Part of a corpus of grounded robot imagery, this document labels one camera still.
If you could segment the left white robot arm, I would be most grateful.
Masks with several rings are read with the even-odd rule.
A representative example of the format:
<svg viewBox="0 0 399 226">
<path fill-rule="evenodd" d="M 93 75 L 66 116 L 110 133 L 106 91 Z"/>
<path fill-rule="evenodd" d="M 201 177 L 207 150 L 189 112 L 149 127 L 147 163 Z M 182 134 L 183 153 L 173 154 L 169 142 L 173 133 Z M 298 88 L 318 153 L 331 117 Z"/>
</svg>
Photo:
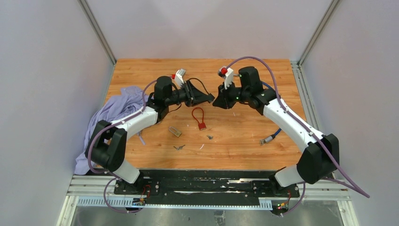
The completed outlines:
<svg viewBox="0 0 399 226">
<path fill-rule="evenodd" d="M 136 112 L 116 121 L 101 120 L 96 124 L 85 156 L 89 168 L 94 173 L 93 163 L 101 166 L 116 178 L 126 182 L 126 189 L 132 194 L 140 194 L 144 181 L 140 179 L 138 168 L 125 158 L 127 141 L 141 130 L 162 121 L 169 113 L 169 106 L 185 104 L 187 107 L 214 100 L 210 93 L 203 93 L 190 81 L 176 85 L 169 76 L 161 76 L 152 81 L 154 91 L 144 105 Z"/>
</svg>

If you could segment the brass padlock keys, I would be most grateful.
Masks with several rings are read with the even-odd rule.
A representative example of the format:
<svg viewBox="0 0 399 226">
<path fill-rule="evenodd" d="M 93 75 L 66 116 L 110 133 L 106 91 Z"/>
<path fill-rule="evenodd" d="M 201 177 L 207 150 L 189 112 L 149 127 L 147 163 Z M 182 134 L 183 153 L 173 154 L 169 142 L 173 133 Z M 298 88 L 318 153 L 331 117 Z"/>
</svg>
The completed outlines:
<svg viewBox="0 0 399 226">
<path fill-rule="evenodd" d="M 185 145 L 182 145 L 182 146 L 174 146 L 174 148 L 175 148 L 177 151 L 182 150 L 184 147 L 185 147 Z"/>
</svg>

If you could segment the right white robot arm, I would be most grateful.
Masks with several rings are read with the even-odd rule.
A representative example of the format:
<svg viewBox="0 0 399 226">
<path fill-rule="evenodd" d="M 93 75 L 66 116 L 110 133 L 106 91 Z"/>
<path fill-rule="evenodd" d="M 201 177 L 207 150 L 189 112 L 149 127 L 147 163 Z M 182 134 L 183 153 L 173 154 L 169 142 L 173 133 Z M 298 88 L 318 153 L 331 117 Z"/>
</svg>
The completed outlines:
<svg viewBox="0 0 399 226">
<path fill-rule="evenodd" d="M 273 195 L 283 195 L 292 184 L 314 184 L 337 169 L 337 137 L 333 134 L 324 135 L 312 128 L 286 105 L 275 90 L 265 89 L 255 67 L 239 69 L 239 87 L 233 82 L 234 72 L 231 68 L 222 67 L 218 74 L 224 78 L 224 82 L 218 87 L 213 106 L 231 109 L 236 103 L 249 105 L 277 124 L 302 152 L 297 164 L 284 167 L 269 177 L 269 190 Z"/>
</svg>

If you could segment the brass padlock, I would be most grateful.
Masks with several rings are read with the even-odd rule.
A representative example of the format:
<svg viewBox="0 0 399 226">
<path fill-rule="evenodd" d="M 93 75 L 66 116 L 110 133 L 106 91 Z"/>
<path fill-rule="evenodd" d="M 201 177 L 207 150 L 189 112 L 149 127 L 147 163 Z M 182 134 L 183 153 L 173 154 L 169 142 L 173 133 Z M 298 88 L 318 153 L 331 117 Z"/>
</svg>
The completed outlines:
<svg viewBox="0 0 399 226">
<path fill-rule="evenodd" d="M 168 130 L 176 137 L 180 137 L 182 135 L 182 132 L 175 127 L 169 127 Z"/>
</svg>

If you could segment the red cable lock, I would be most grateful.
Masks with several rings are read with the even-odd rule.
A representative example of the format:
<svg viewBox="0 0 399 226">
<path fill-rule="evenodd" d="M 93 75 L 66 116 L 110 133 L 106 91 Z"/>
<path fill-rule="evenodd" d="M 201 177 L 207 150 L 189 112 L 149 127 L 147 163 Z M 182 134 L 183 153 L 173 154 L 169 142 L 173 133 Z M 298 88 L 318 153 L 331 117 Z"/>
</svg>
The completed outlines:
<svg viewBox="0 0 399 226">
<path fill-rule="evenodd" d="M 201 107 L 195 107 L 192 110 L 192 117 L 198 123 L 198 129 L 200 131 L 207 129 L 207 126 L 204 122 L 205 112 Z"/>
</svg>

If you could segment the black cable lock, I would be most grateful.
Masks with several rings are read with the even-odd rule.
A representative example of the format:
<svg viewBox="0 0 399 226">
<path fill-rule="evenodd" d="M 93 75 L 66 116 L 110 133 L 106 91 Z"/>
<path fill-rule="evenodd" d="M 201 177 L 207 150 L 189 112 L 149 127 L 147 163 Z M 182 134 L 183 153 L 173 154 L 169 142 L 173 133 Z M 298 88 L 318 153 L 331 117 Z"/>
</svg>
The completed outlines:
<svg viewBox="0 0 399 226">
<path fill-rule="evenodd" d="M 198 79 L 198 78 L 189 78 L 188 81 L 190 81 L 190 80 L 196 80 L 196 81 L 198 81 L 198 82 L 202 85 L 204 91 L 205 91 L 206 94 L 207 94 L 207 102 L 208 102 L 209 104 L 212 103 L 212 102 L 214 101 L 215 97 L 207 90 L 205 84 L 204 84 L 200 79 Z"/>
</svg>

